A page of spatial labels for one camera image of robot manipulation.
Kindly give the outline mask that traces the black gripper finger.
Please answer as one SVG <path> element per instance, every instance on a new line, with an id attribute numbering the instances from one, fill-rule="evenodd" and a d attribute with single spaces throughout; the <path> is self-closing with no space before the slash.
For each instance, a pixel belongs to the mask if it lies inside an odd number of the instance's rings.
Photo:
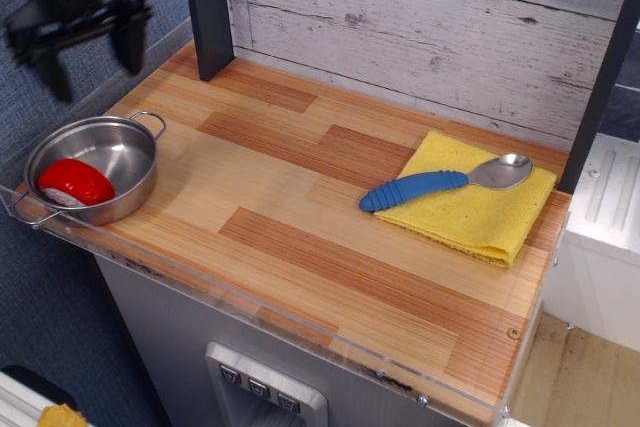
<path id="1" fill-rule="evenodd" d="M 117 60 L 131 75 L 140 73 L 143 67 L 146 20 L 132 16 L 110 34 Z"/>
<path id="2" fill-rule="evenodd" d="M 35 61 L 35 67 L 41 80 L 58 101 L 71 102 L 73 100 L 66 71 L 60 65 L 55 50 L 40 51 Z"/>

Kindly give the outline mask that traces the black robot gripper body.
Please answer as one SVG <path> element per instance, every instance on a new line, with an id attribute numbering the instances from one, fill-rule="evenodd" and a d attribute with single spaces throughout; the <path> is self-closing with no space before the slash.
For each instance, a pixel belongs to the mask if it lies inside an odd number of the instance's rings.
<path id="1" fill-rule="evenodd" d="M 28 0 L 4 21 L 9 49 L 19 64 L 34 65 L 40 51 L 57 53 L 107 35 L 132 16 L 147 21 L 146 0 Z"/>

